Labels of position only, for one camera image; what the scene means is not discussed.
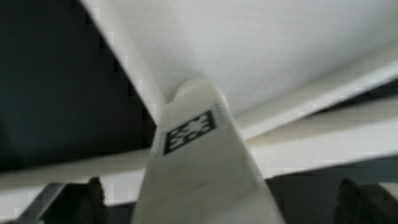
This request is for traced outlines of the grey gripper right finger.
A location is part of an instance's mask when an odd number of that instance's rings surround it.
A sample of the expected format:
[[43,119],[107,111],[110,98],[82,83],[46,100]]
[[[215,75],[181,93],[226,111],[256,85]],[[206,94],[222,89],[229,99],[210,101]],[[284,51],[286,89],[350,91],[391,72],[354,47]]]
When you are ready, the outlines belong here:
[[398,224],[398,183],[341,181],[334,224]]

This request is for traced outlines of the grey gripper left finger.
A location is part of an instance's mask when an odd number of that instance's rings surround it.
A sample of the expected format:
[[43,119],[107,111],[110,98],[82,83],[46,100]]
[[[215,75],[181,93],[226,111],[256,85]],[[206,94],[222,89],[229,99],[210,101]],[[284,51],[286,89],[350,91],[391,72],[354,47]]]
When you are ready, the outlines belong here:
[[14,224],[107,224],[100,178],[93,177],[85,183],[50,183]]

